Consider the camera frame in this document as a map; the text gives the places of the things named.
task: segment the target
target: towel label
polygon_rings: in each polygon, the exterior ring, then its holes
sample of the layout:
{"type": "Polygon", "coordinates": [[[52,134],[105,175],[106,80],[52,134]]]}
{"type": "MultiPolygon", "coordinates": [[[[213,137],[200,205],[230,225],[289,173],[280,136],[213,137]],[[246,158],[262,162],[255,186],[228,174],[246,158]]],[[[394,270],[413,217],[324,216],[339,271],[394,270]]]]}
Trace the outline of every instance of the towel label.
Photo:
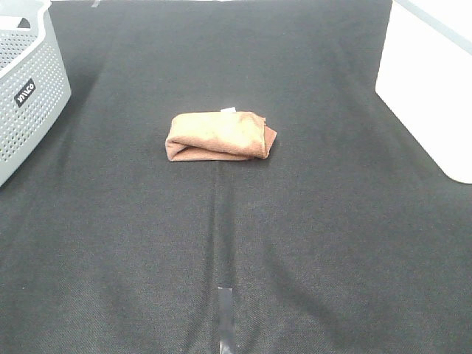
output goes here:
{"type": "Polygon", "coordinates": [[[224,108],[220,112],[221,113],[236,113],[236,108],[235,107],[224,108]]]}

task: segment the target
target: folded towel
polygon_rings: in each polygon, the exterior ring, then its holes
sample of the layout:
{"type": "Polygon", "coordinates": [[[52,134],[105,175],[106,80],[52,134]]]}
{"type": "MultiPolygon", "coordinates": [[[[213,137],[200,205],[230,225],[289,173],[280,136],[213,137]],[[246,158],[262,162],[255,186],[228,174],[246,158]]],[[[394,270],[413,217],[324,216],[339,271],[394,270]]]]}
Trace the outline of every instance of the folded towel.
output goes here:
{"type": "Polygon", "coordinates": [[[267,159],[277,135],[252,112],[180,114],[165,141],[170,161],[267,159]]]}

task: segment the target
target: laundry basket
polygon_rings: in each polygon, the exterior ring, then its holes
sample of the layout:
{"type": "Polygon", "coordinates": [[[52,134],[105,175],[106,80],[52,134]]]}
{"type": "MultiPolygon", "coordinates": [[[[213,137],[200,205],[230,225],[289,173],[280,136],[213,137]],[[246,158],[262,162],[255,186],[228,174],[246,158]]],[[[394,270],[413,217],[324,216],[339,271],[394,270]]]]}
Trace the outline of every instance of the laundry basket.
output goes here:
{"type": "Polygon", "coordinates": [[[49,6],[50,0],[0,1],[0,186],[71,96],[49,6]],[[12,19],[18,26],[5,25],[12,19]]]}

